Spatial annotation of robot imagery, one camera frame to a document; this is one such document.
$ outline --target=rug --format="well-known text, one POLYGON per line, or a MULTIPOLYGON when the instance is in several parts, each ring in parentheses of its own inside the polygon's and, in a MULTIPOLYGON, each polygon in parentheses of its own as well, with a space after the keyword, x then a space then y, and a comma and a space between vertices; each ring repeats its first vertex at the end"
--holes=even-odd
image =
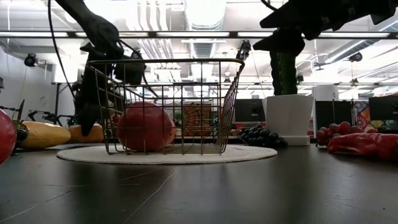
POLYGON ((212 164, 222 162, 250 161, 277 155, 277 151, 264 147, 227 145, 220 154, 143 154, 132 153, 108 155, 103 146, 67 149, 57 153, 57 157, 70 161, 104 164, 212 164))

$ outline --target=white wall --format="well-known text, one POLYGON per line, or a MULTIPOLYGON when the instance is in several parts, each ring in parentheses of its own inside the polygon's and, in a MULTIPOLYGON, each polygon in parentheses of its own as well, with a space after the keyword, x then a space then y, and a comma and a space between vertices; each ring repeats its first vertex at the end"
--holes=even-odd
MULTIPOLYGON (((21 59, 7 55, 0 48, 0 77, 4 80, 4 89, 0 93, 1 106, 18 108, 21 101, 25 99, 23 120, 26 119, 29 110, 54 112, 56 86, 51 84, 52 72, 45 72, 43 68, 39 67, 28 68, 21 59)), ((74 111, 72 96, 69 89, 65 89, 60 94, 58 113, 73 115, 74 111)), ((42 120, 39 115, 35 118, 37 121, 48 122, 42 120)))

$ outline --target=wire basket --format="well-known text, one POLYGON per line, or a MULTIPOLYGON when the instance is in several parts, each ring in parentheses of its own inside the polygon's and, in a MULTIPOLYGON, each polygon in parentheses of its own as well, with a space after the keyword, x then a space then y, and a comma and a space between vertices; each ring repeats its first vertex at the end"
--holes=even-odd
MULTIPOLYGON (((234 102, 238 92, 239 76, 244 68, 242 60, 227 58, 113 60, 92 61, 88 62, 87 66, 95 72, 98 102, 101 108, 101 119, 99 122, 103 126, 106 152, 108 154, 222 154, 225 152, 234 114, 234 102), (126 67, 131 67, 135 63, 153 64, 158 65, 158 67, 159 65, 173 64, 181 68, 195 65, 200 67, 200 71, 195 71, 194 74, 197 75, 197 82, 182 82, 180 79, 179 82, 157 82, 145 85, 125 84, 124 80, 126 80, 128 75, 126 67), (224 82, 221 77, 222 70, 232 64, 236 66, 236 76, 233 81, 224 82), (204 77, 203 66, 211 67, 213 73, 211 77, 217 78, 219 81, 208 82, 209 77, 204 77), (124 70, 123 80, 104 75, 109 73, 109 68, 119 68, 119 72, 120 68, 122 68, 124 70), (122 127, 118 127, 117 119, 115 118, 125 114, 126 110, 129 110, 128 108, 135 107, 137 109, 137 102, 157 104, 156 107, 163 109, 162 116, 170 116, 174 121, 174 125, 167 125, 163 121, 163 124, 157 127, 132 125, 129 127, 124 126, 123 128, 135 129, 135 132, 140 133, 147 133, 154 130, 153 128, 161 128, 163 131, 166 129, 170 130, 174 138, 169 136, 169 144, 163 146, 162 149, 149 150, 146 146, 149 145, 151 139, 146 135, 142 138, 143 148, 140 148, 140 150, 125 147, 125 145, 128 146, 128 144, 123 144, 126 142, 119 144, 118 128, 122 127)), ((171 74, 171 79, 169 77, 169 80, 172 81, 174 81, 174 78, 178 79, 178 75, 173 76, 172 69, 160 69, 158 73, 165 76, 171 74)), ((145 119, 145 110, 149 111, 154 106, 140 103, 139 107, 137 110, 142 110, 142 119, 145 123, 147 121, 145 119)), ((154 138, 165 140, 164 135, 158 135, 154 138)))

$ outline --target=green cactus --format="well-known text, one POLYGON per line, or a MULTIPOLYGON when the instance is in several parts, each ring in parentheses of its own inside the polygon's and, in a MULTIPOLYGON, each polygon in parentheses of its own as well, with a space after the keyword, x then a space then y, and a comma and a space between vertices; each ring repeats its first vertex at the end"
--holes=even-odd
POLYGON ((271 75, 274 95, 297 94, 296 67, 294 56, 269 52, 271 56, 271 75))

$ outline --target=ceiling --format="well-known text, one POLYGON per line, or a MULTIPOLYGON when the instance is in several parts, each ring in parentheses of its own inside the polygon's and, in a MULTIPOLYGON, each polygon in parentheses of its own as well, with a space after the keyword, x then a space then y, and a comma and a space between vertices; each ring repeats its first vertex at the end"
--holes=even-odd
MULTIPOLYGON (((110 0, 90 0, 89 8, 95 13, 107 18, 116 27, 122 30, 130 30, 126 25, 132 12, 126 9, 127 1, 110 1, 110 0)), ((169 30, 185 30, 184 7, 182 0, 165 0, 166 1, 166 22, 169 30)), ((226 0, 226 9, 221 30, 261 30, 259 21, 271 13, 260 0, 226 0)), ((275 0, 271 4, 275 7, 283 5, 284 1, 275 0)), ((147 1, 147 10, 149 12, 150 1, 147 1)), ((65 14, 63 9, 56 2, 52 1, 53 26, 55 30, 81 30, 78 24, 65 14)), ((390 18, 380 26, 390 24, 396 21, 398 16, 390 18)), ((369 16, 358 19, 344 25, 340 31, 375 31, 379 27, 372 24, 369 16)), ((0 1, 0 30, 49 30, 49 22, 47 18, 47 1, 45 0, 19 0, 19 1, 0 1)), ((2 44, 7 44, 6 39, 0 39, 2 44)), ((190 58, 188 44, 183 44, 180 39, 171 39, 172 51, 175 58, 190 58)), ((242 40, 226 39, 225 43, 217 44, 214 58, 235 58, 237 48, 242 40)), ((251 39, 252 44, 258 40, 251 39)), ((398 69, 394 64, 394 58, 397 58, 397 42, 394 40, 382 40, 366 49, 361 53, 364 58, 361 62, 347 62, 341 60, 331 65, 326 65, 318 70, 314 67, 314 62, 322 62, 323 58, 338 50, 343 46, 351 43, 355 44, 357 40, 333 40, 319 39, 306 41, 303 52, 297 57, 296 64, 298 73, 304 76, 304 82, 310 83, 348 83, 352 78, 359 78, 359 82, 374 83, 379 81, 389 81, 388 78, 394 78, 398 75, 398 69), (389 69, 383 71, 380 68, 390 65, 389 69)), ((82 39, 58 39, 57 44, 60 49, 62 58, 69 58, 77 61, 81 67, 84 66, 86 55, 81 54, 78 48, 85 44, 87 40, 82 39)), ((136 40, 128 40, 128 44, 133 47, 140 45, 136 40)), ((11 39, 8 42, 9 51, 24 57, 27 53, 35 52, 38 58, 48 63, 57 63, 55 51, 53 49, 51 39, 11 39)), ((241 83, 251 82, 271 82, 271 69, 269 65, 268 52, 252 51, 249 58, 245 61, 246 67, 240 78, 241 83)), ((225 72, 230 72, 231 76, 236 73, 237 66, 234 64, 222 64, 221 74, 225 76, 225 72)), ((190 74, 190 67, 181 65, 181 77, 186 78, 190 74)), ((213 74, 218 74, 218 68, 214 68, 213 74)), ((359 94, 369 93, 376 86, 367 86, 356 90, 359 94)), ((302 87, 301 94, 310 94, 309 87, 302 87)))

